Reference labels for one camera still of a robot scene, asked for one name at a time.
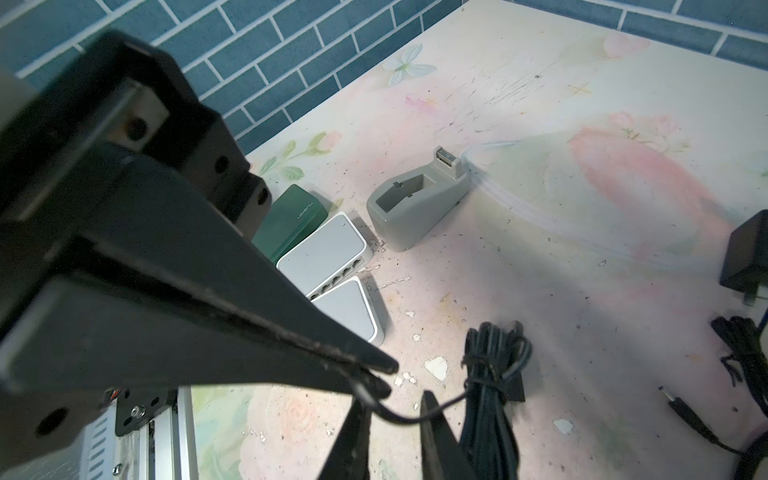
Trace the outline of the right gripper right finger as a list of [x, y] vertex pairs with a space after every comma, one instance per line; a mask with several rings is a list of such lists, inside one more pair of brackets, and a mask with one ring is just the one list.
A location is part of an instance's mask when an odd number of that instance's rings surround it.
[[420, 424], [423, 478], [426, 480], [475, 479], [474, 471], [444, 414], [439, 410], [437, 399], [432, 392], [423, 393], [420, 413], [422, 415], [434, 413], [429, 420]]

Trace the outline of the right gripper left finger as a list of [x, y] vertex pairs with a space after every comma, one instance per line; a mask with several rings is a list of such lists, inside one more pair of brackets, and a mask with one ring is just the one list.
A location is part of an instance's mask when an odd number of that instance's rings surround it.
[[354, 400], [318, 476], [320, 480], [368, 480], [372, 411]]

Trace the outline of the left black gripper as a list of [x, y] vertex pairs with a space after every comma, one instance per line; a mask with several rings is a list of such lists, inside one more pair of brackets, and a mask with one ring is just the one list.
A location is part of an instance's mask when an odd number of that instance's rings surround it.
[[375, 396], [397, 362], [250, 243], [271, 203], [167, 53], [102, 34], [1, 134], [1, 468], [71, 445], [118, 389]]

